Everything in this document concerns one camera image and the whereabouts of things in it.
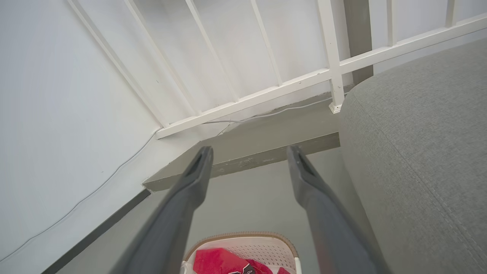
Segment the basket rim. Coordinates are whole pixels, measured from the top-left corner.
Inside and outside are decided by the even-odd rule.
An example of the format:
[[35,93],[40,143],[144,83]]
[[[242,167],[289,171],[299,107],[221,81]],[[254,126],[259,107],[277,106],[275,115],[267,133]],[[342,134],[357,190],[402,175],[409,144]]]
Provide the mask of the basket rim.
[[298,251],[296,251],[296,248],[291,243],[291,241],[279,233],[267,232],[267,231],[259,231],[259,232],[245,231],[245,232],[232,232],[232,233],[218,234],[215,236],[206,237],[206,238],[200,240],[199,242],[197,242],[189,250],[189,252],[186,254],[186,256],[184,258],[184,261],[187,262],[189,260],[189,258],[191,257],[191,254],[193,254],[203,244],[206,244],[206,243],[212,242],[212,241],[216,241],[216,240],[223,240],[223,239],[230,239],[230,238],[243,238],[243,237],[268,237],[268,238],[275,238],[275,239],[281,240],[282,242],[284,242],[287,245],[287,247],[289,247],[294,258],[298,257]]

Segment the railing post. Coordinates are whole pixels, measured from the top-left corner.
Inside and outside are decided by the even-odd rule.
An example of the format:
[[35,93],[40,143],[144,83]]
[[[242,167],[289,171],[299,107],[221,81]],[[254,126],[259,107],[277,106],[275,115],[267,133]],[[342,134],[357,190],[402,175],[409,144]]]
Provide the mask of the railing post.
[[447,5],[447,18],[445,21],[445,27],[450,28],[456,24],[456,4],[455,0],[448,0]]
[[323,32],[328,68],[331,73],[331,86],[333,102],[329,105],[333,113],[340,112],[345,99],[343,94],[343,79],[340,71],[340,57],[338,55],[337,34],[333,22],[333,12],[330,0],[318,0],[318,13]]
[[387,42],[392,47],[397,43],[396,3],[387,0]]

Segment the red cloth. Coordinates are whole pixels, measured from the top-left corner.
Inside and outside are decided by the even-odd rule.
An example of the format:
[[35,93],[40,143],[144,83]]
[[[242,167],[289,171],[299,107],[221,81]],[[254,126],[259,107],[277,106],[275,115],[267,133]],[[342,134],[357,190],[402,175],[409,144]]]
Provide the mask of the red cloth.
[[197,274],[255,274],[246,260],[223,248],[197,250],[193,270]]
[[272,271],[264,264],[254,260],[247,260],[247,262],[254,268],[255,274],[272,274]]
[[289,274],[289,272],[286,269],[281,267],[281,268],[279,268],[279,271],[277,272],[277,274]]

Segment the red towel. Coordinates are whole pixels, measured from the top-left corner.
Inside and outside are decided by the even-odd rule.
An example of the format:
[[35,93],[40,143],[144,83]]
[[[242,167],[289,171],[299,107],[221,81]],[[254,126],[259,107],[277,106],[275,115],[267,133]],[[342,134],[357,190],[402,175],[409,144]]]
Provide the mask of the red towel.
[[289,272],[286,269],[281,267],[281,268],[279,268],[279,271],[277,272],[277,274],[289,274]]
[[193,270],[197,274],[255,274],[246,260],[223,248],[197,250]]

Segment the black baseboard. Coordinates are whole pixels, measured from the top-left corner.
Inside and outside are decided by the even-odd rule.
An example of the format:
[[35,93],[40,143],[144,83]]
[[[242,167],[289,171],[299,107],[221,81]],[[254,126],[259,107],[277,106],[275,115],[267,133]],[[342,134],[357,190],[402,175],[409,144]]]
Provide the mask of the black baseboard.
[[125,204],[121,209],[110,216],[106,221],[99,225],[90,234],[84,237],[79,243],[77,243],[73,248],[71,248],[66,254],[54,262],[49,268],[47,268],[42,274],[54,274],[61,270],[66,264],[68,264],[74,257],[78,256],[85,248],[87,248],[91,243],[93,243],[98,237],[102,236],[110,227],[120,221],[130,210],[132,210],[136,205],[142,202],[145,198],[150,195],[147,189],[144,189],[141,193],[135,196],[127,204]]

